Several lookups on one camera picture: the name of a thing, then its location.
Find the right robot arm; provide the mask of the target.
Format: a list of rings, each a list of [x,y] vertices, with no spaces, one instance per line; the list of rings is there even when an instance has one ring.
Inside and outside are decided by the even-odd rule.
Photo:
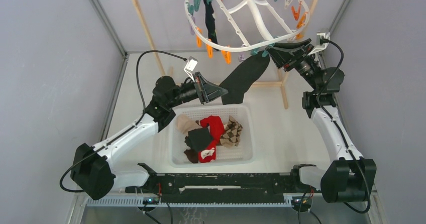
[[[276,43],[266,50],[277,68],[296,70],[313,88],[304,92],[302,108],[319,130],[331,162],[327,170],[314,164],[296,165],[290,178],[292,189],[303,192],[311,186],[328,203],[368,202],[377,167],[357,150],[339,116],[334,95],[345,77],[340,66],[322,68],[310,40]]]

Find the brown striped sock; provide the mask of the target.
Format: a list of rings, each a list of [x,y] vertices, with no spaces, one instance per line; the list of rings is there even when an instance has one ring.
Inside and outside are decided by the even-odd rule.
[[[199,162],[197,151],[193,149],[187,149],[184,151],[184,154],[186,155],[190,163],[196,164]]]

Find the beige sock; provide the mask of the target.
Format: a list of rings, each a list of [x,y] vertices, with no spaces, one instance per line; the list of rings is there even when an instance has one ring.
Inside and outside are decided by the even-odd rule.
[[[201,126],[187,115],[180,114],[176,118],[176,129],[186,137],[190,131],[200,128]]]

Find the argyle brown sock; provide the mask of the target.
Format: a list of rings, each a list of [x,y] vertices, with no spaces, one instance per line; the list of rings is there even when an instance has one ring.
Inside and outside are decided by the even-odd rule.
[[[226,148],[239,146],[242,130],[243,126],[233,116],[229,116],[225,131],[220,137],[220,144]]]

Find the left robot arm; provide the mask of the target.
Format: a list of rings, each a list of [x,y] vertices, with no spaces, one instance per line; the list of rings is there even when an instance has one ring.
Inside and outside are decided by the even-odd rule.
[[[144,192],[156,188],[155,176],[142,167],[119,165],[119,159],[168,126],[176,116],[174,107],[195,99],[202,104],[208,103],[228,93],[199,72],[193,78],[193,81],[177,85],[170,76],[160,77],[150,103],[138,119],[102,142],[92,146],[84,143],[76,149],[73,165],[66,173],[82,192],[99,200],[111,191],[130,186],[138,186]]]

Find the black sock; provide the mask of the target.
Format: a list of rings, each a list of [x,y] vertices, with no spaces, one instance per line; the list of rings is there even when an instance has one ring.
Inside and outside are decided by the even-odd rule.
[[[239,64],[227,78],[221,83],[220,87],[228,91],[221,97],[222,104],[241,104],[245,93],[249,90],[266,71],[270,63],[270,57],[266,51],[260,51],[252,55]]]
[[[205,150],[209,144],[213,141],[208,128],[194,129],[188,132],[188,136],[185,137],[185,144],[192,150],[197,152]]]

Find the red sock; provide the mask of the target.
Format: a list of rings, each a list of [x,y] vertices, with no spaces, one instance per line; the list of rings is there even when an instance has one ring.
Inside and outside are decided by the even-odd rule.
[[[220,139],[225,132],[224,124],[219,116],[209,116],[199,121],[203,128],[209,128],[210,135],[216,141],[216,145],[221,145]]]
[[[204,150],[198,152],[198,161],[200,163],[208,163],[214,161],[217,157],[216,145],[217,141],[213,140]]]

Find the santa pattern dark sock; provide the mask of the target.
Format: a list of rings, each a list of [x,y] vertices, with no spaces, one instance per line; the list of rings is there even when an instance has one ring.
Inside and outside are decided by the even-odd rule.
[[[214,17],[214,9],[211,3],[208,3],[207,0],[203,0],[205,6],[205,25],[207,28],[208,38],[215,44],[218,44],[217,34],[216,34],[216,24]]]

